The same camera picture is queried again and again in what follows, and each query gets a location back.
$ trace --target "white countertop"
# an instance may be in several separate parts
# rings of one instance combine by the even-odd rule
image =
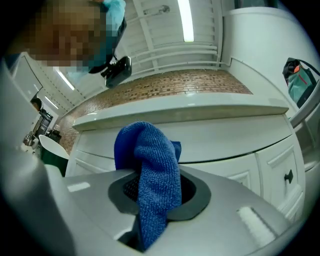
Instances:
[[[209,119],[281,115],[288,110],[280,99],[240,93],[190,93],[129,102],[76,119],[77,131],[123,127],[136,121],[152,124]]]

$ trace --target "brick backsplash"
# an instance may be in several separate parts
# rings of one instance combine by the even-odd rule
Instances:
[[[188,93],[252,94],[247,87],[225,70],[189,69],[146,76],[106,90],[89,98],[59,121],[60,144],[70,154],[78,132],[75,119],[112,106],[154,97]]]

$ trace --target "handle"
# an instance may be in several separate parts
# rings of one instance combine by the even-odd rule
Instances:
[[[294,178],[294,174],[292,172],[292,170],[289,171],[289,174],[284,175],[284,180],[288,180],[289,184],[291,184],[292,180]]]

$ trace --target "white cabinet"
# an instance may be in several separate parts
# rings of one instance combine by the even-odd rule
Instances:
[[[262,175],[263,198],[291,220],[304,197],[295,143],[295,137],[289,136],[255,153]]]
[[[261,195],[259,169],[254,154],[220,161],[181,164],[181,166],[229,178]]]

